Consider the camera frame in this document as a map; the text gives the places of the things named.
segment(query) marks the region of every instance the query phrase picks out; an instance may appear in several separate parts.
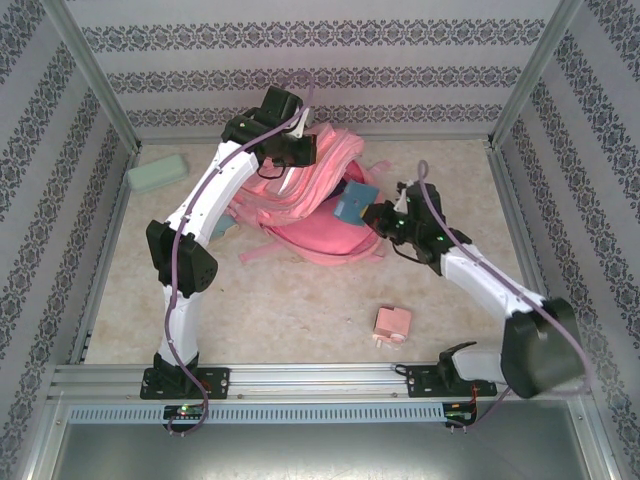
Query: patterned wallpaper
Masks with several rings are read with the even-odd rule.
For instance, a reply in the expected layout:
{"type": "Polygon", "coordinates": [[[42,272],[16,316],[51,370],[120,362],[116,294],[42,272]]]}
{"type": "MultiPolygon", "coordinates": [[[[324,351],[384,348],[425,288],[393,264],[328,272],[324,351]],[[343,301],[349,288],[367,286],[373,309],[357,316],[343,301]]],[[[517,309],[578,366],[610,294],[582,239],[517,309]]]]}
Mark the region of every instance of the patterned wallpaper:
{"type": "Polygon", "coordinates": [[[298,70],[316,78],[318,121],[488,134],[558,0],[264,3],[68,5],[144,140],[215,135],[298,70]]]}
{"type": "Polygon", "coordinates": [[[639,33],[633,2],[585,2],[502,145],[546,286],[576,309],[625,479],[640,479],[639,33]]]}
{"type": "Polygon", "coordinates": [[[128,153],[37,1],[0,6],[0,478],[66,363],[128,153]]]}

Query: purple cable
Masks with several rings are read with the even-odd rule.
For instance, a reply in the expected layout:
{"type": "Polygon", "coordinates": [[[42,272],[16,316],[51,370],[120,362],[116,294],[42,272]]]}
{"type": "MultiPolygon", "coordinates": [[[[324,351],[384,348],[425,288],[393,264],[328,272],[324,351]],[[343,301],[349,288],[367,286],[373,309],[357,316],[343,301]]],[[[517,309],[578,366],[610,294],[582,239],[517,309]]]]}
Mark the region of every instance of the purple cable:
{"type": "MultiPolygon", "coordinates": [[[[433,215],[433,217],[436,219],[436,221],[438,222],[438,225],[440,225],[440,228],[444,230],[447,237],[449,237],[449,239],[451,239],[453,244],[456,247],[458,247],[460,251],[464,253],[470,260],[480,265],[480,267],[484,268],[489,273],[489,275],[491,275],[496,280],[498,280],[498,282],[504,285],[507,288],[507,290],[509,290],[514,295],[516,295],[516,297],[520,298],[527,306],[531,307],[536,313],[538,313],[542,318],[544,318],[547,322],[549,322],[556,330],[558,330],[558,332],[567,340],[567,342],[569,342],[569,344],[573,347],[573,349],[576,351],[576,353],[580,357],[580,360],[582,362],[582,365],[584,366],[584,372],[585,372],[585,378],[582,386],[572,392],[555,392],[555,393],[557,395],[580,395],[582,393],[588,393],[590,385],[592,384],[593,369],[591,367],[591,363],[589,363],[589,359],[587,358],[586,353],[584,353],[584,350],[582,350],[582,347],[580,347],[580,344],[577,342],[575,338],[573,338],[573,336],[571,336],[571,334],[567,331],[567,329],[560,324],[560,322],[558,322],[555,318],[549,315],[544,309],[542,309],[539,305],[534,303],[528,297],[523,296],[522,293],[516,287],[511,285],[509,282],[505,281],[502,278],[502,276],[493,267],[491,267],[490,265],[487,265],[480,258],[476,257],[473,253],[467,250],[464,247],[464,245],[455,237],[455,235],[449,229],[449,227],[444,222],[444,220],[442,220],[442,217],[440,217],[440,215],[438,214],[438,211],[436,210],[435,206],[431,202],[431,198],[429,198],[429,193],[427,192],[427,187],[425,185],[425,181],[427,179],[428,174],[429,174],[429,164],[425,160],[420,160],[420,162],[418,162],[418,183],[420,184],[420,191],[422,192],[422,196],[424,197],[425,202],[427,202],[427,206],[429,207],[429,211],[431,212],[431,215],[433,215]]],[[[496,410],[496,407],[502,403],[502,401],[505,399],[505,397],[509,394],[510,391],[511,389],[507,388],[504,392],[502,392],[502,395],[500,395],[498,400],[496,400],[489,407],[489,409],[486,412],[484,412],[484,414],[478,420],[476,420],[475,423],[473,423],[473,426],[475,427],[476,425],[478,425],[478,423],[480,423],[481,420],[484,420],[487,417],[493,415],[493,413],[496,410]]]]}
{"type": "MultiPolygon", "coordinates": [[[[178,351],[173,346],[173,339],[171,338],[171,331],[170,331],[170,328],[169,328],[169,324],[170,324],[170,321],[171,321],[171,312],[173,312],[173,310],[176,308],[176,303],[178,301],[178,244],[180,243],[180,237],[182,235],[182,232],[184,231],[184,227],[186,226],[187,222],[189,221],[189,219],[188,219],[189,215],[191,215],[191,211],[193,210],[193,207],[195,206],[196,202],[198,201],[198,199],[200,198],[200,196],[202,195],[204,190],[207,188],[209,183],[211,183],[211,180],[213,180],[213,178],[218,173],[220,173],[220,170],[225,165],[227,165],[231,160],[233,160],[240,153],[245,152],[247,149],[259,144],[260,142],[266,140],[269,137],[272,137],[276,133],[279,133],[279,132],[289,128],[291,125],[294,125],[295,122],[298,119],[300,119],[300,117],[302,117],[305,108],[308,105],[310,105],[311,101],[313,100],[314,82],[313,82],[313,76],[309,72],[305,72],[305,71],[301,70],[301,71],[292,73],[287,78],[287,80],[285,81],[285,85],[288,84],[290,79],[292,77],[296,76],[296,75],[302,75],[304,77],[307,77],[307,79],[309,80],[309,92],[307,93],[307,98],[303,102],[303,104],[300,107],[300,109],[296,112],[296,114],[293,117],[291,117],[291,120],[289,120],[287,122],[284,122],[282,125],[279,125],[279,126],[275,127],[274,129],[269,130],[267,133],[265,133],[263,135],[260,135],[257,138],[254,138],[250,142],[247,142],[244,145],[239,146],[237,149],[235,149],[233,152],[231,152],[231,154],[228,157],[226,157],[224,160],[222,160],[220,162],[219,167],[216,168],[215,170],[213,170],[209,174],[209,176],[207,178],[205,178],[204,182],[202,182],[202,184],[200,185],[200,187],[198,188],[196,193],[193,195],[193,198],[191,199],[191,201],[187,205],[187,208],[184,211],[184,214],[182,215],[182,218],[180,219],[180,224],[178,225],[178,229],[176,230],[176,236],[173,239],[173,245],[171,247],[171,298],[169,300],[169,306],[167,308],[167,312],[166,312],[166,314],[164,316],[164,334],[167,337],[167,344],[169,345],[169,350],[171,350],[171,354],[173,355],[174,360],[176,361],[176,363],[178,364],[180,369],[184,372],[184,374],[187,376],[187,378],[189,378],[189,380],[191,380],[196,385],[196,387],[198,387],[200,392],[202,393],[202,399],[203,399],[202,400],[202,404],[204,406],[204,411],[202,412],[202,416],[200,417],[200,420],[198,421],[198,423],[196,423],[189,430],[186,430],[184,432],[180,432],[180,436],[181,437],[184,437],[185,435],[188,435],[190,433],[195,432],[198,428],[200,428],[204,424],[205,420],[209,416],[209,396],[207,395],[207,391],[204,388],[204,386],[202,385],[202,383],[200,383],[200,381],[198,381],[198,379],[195,377],[195,375],[193,375],[189,371],[189,369],[186,367],[186,365],[184,364],[184,362],[180,358],[180,355],[178,355],[178,351]]],[[[174,435],[174,434],[178,433],[178,432],[175,432],[174,430],[171,429],[171,425],[173,424],[173,421],[174,421],[175,418],[177,418],[177,417],[172,417],[169,420],[169,423],[167,425],[167,430],[169,431],[169,434],[171,434],[171,435],[174,435]]]]}

